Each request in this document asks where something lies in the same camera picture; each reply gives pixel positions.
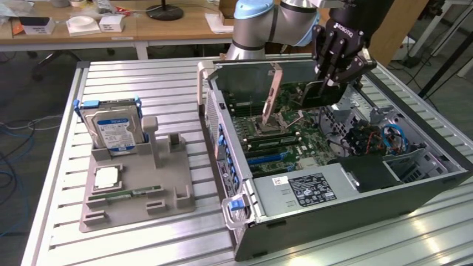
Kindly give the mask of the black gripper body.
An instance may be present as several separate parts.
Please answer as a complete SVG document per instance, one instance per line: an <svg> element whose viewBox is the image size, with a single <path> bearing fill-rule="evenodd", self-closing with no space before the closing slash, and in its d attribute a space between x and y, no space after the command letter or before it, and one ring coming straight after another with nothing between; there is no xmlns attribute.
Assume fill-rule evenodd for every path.
<svg viewBox="0 0 473 266"><path fill-rule="evenodd" d="M391 6L391 0L340 1L342 7L329 10L327 30L344 40L343 55L355 55L367 48Z"/></svg>

